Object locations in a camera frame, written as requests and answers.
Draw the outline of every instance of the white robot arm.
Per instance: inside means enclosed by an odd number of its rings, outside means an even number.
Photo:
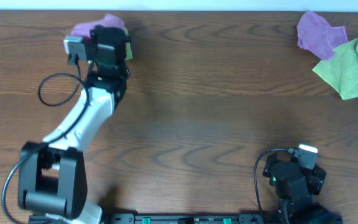
[[[83,156],[100,126],[114,113],[125,94],[129,76],[125,63],[128,41],[122,29],[103,26],[91,31],[90,41],[66,36],[68,63],[78,66],[79,60],[92,62],[86,80],[81,82],[85,88],[67,117],[44,137],[42,143],[27,142],[22,148],[21,158],[26,159],[19,168],[20,208],[65,223],[97,224],[101,221],[102,209],[86,199],[88,188]],[[59,170],[58,178],[42,175],[43,169]],[[35,216],[29,218],[29,223],[39,221],[42,220]]]

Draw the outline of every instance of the white wall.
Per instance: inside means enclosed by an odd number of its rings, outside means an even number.
[[[0,0],[0,9],[358,12],[358,0]]]

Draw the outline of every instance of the wooden table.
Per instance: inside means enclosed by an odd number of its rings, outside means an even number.
[[[22,145],[40,141],[76,101],[48,108],[36,94],[43,77],[75,73],[64,36],[105,13],[0,11],[0,194]],[[358,223],[358,98],[342,101],[312,72],[318,58],[296,45],[302,12],[109,13],[125,21],[134,59],[126,96],[86,155],[89,199],[139,213],[256,210],[257,156],[303,142],[318,147],[328,172],[314,199]],[[321,15],[358,37],[358,13]],[[43,93],[57,101],[73,85],[55,81]],[[276,209],[261,175],[259,188],[262,207]],[[17,176],[7,201],[25,221],[16,195]]]

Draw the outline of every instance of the cloth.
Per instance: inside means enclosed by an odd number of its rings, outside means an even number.
[[[74,26],[70,35],[78,35],[90,39],[91,30],[97,25],[102,25],[104,27],[117,27],[125,31],[124,22],[120,18],[111,14],[106,14],[103,19],[100,19],[98,21],[77,24],[76,26]]]
[[[334,49],[331,60],[320,61],[313,69],[343,100],[358,97],[358,38]]]
[[[303,14],[296,29],[298,46],[311,51],[321,60],[333,58],[333,48],[348,42],[345,27],[331,27],[323,17],[312,11]]]
[[[129,35],[127,28],[125,28],[125,35]],[[126,53],[127,53],[127,57],[125,59],[130,60],[130,59],[134,58],[132,56],[131,44],[129,42],[125,43],[125,49],[126,49]]]

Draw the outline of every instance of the green cloth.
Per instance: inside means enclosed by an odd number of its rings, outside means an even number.
[[[128,30],[125,27],[125,35],[128,35]],[[126,49],[127,49],[127,57],[125,58],[126,60],[130,60],[133,58],[132,56],[132,50],[131,50],[131,44],[129,42],[126,42]]]
[[[342,100],[358,97],[358,38],[334,51],[334,58],[320,61],[313,71],[330,84]]]

